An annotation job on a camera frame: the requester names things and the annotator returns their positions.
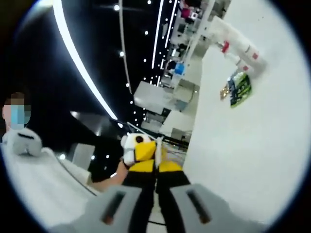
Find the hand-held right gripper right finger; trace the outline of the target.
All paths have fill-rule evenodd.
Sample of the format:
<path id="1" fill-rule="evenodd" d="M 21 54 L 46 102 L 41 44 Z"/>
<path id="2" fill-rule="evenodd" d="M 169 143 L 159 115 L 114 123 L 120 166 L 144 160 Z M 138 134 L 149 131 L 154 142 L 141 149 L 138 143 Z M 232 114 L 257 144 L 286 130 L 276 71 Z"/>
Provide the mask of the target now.
<path id="1" fill-rule="evenodd" d="M 157 192 L 170 233 L 241 233 L 243 220 L 228 204 L 200 184 L 190 184 L 173 161 L 158 166 Z"/>

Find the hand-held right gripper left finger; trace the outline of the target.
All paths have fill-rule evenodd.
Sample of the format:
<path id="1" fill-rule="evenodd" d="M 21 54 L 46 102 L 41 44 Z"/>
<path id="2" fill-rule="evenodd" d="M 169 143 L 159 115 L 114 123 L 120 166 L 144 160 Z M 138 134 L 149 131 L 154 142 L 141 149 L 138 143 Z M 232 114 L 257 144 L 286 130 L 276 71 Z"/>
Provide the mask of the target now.
<path id="1" fill-rule="evenodd" d="M 123 185 L 91 200 L 76 220 L 55 227 L 57 233 L 145 233 L 154 201 L 155 161 L 130 167 Z"/>

